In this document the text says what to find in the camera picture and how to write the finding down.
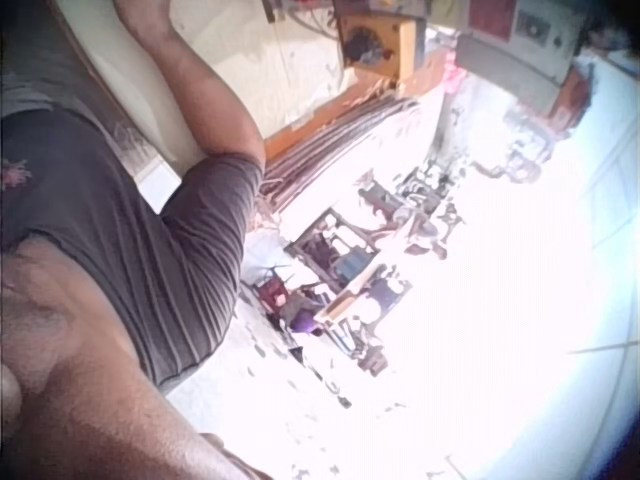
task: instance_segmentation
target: wall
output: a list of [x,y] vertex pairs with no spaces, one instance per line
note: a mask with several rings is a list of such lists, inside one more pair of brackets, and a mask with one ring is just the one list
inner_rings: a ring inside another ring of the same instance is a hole
[[597,315],[585,318],[569,356],[568,381],[488,473],[491,480],[593,478],[640,407],[637,211],[638,84],[602,62],[593,105],[575,136],[558,146],[591,218]]

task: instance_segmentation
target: t-shirt sleeve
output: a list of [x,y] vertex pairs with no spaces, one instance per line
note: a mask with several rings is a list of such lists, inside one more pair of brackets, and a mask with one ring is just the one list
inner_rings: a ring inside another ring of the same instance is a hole
[[262,176],[242,155],[207,158],[187,172],[161,213],[186,260],[207,276],[222,275],[234,288]]

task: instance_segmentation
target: orange machine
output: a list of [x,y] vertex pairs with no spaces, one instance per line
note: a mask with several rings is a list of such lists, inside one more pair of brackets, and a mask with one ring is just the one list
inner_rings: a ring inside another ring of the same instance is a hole
[[338,19],[345,66],[368,70],[395,81],[424,64],[426,23],[384,15]]

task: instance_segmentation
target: purple object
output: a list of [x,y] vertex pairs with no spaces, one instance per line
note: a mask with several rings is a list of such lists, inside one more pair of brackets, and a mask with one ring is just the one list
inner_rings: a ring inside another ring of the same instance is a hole
[[319,326],[309,310],[300,310],[289,324],[289,328],[295,333],[312,333]]

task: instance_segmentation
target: wire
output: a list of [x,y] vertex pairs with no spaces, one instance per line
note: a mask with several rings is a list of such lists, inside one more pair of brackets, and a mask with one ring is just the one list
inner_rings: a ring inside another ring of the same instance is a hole
[[322,25],[320,24],[320,22],[317,20],[317,18],[315,17],[315,15],[313,15],[313,10],[311,10],[312,13],[312,18],[314,18],[314,21],[317,23],[317,26],[313,26],[308,24],[307,22],[305,22],[304,20],[302,20],[297,13],[295,12],[294,9],[289,9],[287,12],[287,16],[289,18],[291,18],[291,20],[293,20],[294,22],[296,22],[298,25],[300,25],[302,28],[306,28],[307,30],[310,30],[314,33],[317,33],[318,35],[322,35],[323,37],[326,37],[330,40],[334,40],[334,41],[338,41],[338,37],[331,35],[329,32],[327,32],[324,28],[322,28]]

